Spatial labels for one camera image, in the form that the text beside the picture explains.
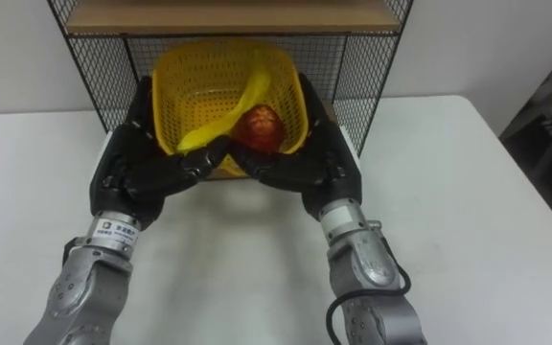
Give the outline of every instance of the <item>wire shelf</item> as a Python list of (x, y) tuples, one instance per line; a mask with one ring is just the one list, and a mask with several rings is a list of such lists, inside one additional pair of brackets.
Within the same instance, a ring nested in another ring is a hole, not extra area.
[[(123, 121), (142, 76), (176, 44), (231, 34), (69, 34), (78, 0), (48, 0), (91, 101), (106, 130)], [(235, 34), (286, 50), (319, 96), (329, 100), (361, 153), (413, 0), (385, 0), (401, 23), (396, 32)]]

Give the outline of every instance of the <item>red apple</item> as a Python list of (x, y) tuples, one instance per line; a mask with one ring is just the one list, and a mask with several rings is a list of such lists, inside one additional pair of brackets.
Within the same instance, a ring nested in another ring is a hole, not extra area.
[(285, 126), (274, 109), (257, 104), (242, 114), (232, 137), (255, 150), (277, 152), (285, 140)]

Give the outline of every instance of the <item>white tabletop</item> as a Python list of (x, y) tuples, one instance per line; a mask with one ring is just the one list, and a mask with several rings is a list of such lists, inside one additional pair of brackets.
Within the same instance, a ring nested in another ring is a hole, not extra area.
[[(1, 345), (38, 321), (89, 225), (103, 139), (93, 112), (0, 115)], [(552, 212), (469, 102), (383, 100), (361, 166), (430, 344), (552, 344)], [(326, 250), (297, 195), (227, 181), (170, 197), (112, 344), (328, 344)]]

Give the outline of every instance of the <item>yellow plastic basket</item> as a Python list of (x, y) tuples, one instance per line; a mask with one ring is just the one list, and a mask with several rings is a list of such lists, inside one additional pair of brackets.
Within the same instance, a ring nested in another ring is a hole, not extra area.
[[(308, 135), (308, 117), (295, 65), (287, 53), (265, 42), (215, 38), (175, 46), (152, 71), (152, 105), (157, 140), (174, 154), (189, 131), (226, 115), (240, 99), (259, 51), (271, 75), (260, 104), (271, 106), (285, 125), (281, 152), (293, 153)], [(244, 172), (227, 156), (220, 168), (235, 176)]]

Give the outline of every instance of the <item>wooden shelf board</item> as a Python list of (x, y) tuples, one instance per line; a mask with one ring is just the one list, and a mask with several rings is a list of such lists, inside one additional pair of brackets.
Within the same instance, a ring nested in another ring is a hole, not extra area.
[(80, 0), (69, 33), (249, 34), (395, 31), (381, 0)]

